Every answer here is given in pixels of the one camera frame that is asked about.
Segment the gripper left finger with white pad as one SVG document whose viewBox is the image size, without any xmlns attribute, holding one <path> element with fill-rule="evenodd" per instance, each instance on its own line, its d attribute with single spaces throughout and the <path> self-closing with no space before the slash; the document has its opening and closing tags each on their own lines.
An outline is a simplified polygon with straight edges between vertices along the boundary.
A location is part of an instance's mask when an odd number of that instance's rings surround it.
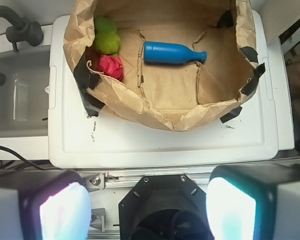
<svg viewBox="0 0 300 240">
<path fill-rule="evenodd" d="M 0 170 L 0 240 L 85 240 L 91 213 L 73 170 Z"/>
</svg>

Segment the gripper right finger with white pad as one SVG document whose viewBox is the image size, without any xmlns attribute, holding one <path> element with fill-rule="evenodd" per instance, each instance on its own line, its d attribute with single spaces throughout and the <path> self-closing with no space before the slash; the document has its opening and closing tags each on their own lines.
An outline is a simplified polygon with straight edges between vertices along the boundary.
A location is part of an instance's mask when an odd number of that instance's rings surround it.
<svg viewBox="0 0 300 240">
<path fill-rule="evenodd" d="M 206 191 L 217 240 L 300 240 L 300 164 L 224 164 Z"/>
</svg>

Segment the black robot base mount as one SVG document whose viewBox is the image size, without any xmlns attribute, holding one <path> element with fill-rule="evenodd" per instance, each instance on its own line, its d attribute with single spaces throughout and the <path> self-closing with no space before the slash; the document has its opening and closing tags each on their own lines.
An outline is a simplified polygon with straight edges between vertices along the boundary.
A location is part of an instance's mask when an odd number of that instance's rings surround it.
<svg viewBox="0 0 300 240">
<path fill-rule="evenodd" d="M 206 193 L 185 174 L 144 176 L 118 204 L 122 240 L 213 240 Z"/>
</svg>

